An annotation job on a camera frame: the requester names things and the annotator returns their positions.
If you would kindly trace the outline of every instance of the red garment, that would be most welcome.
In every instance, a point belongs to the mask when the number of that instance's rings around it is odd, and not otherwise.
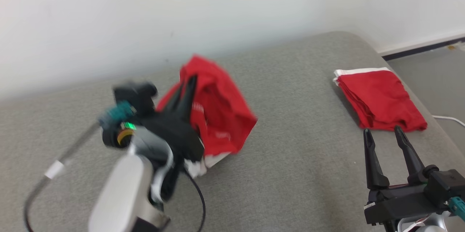
[[[197,87],[191,112],[191,125],[200,131],[204,155],[237,153],[257,123],[239,89],[228,73],[216,63],[194,55],[180,72],[176,84],[158,103],[162,110],[181,82],[197,75]]]
[[[345,96],[359,115],[360,128],[405,132],[428,126],[397,76],[389,70],[340,75]]]

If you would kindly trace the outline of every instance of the green light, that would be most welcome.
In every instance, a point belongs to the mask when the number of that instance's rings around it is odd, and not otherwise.
[[[133,123],[125,122],[124,127],[126,129],[136,129],[136,126]]]

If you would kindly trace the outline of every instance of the teal connector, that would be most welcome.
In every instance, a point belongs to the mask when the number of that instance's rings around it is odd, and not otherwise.
[[[112,126],[118,125],[123,121],[128,120],[134,115],[135,111],[131,104],[127,101],[122,101],[102,114],[98,118],[98,122],[103,129],[109,129]]]
[[[465,202],[459,197],[454,197],[449,199],[449,208],[452,213],[459,216],[463,221],[465,221]]]

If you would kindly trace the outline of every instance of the red cloth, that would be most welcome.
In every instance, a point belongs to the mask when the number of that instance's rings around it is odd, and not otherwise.
[[[216,63],[194,55],[180,72],[176,84],[158,103],[162,110],[181,82],[197,75],[191,125],[198,129],[205,146],[204,155],[237,153],[257,123],[239,89],[228,73]]]
[[[360,118],[360,128],[405,132],[428,126],[397,76],[388,70],[341,75],[337,82]]]

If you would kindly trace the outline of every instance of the crumpled red cloth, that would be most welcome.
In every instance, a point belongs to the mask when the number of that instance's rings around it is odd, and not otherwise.
[[[360,128],[425,130],[422,114],[399,78],[387,68],[336,70],[335,81],[359,116]]]
[[[213,61],[194,55],[181,68],[179,83],[161,98],[157,110],[162,110],[179,85],[187,84],[194,75],[197,75],[197,86],[191,125],[200,132],[204,155],[239,152],[257,118],[228,73]]]

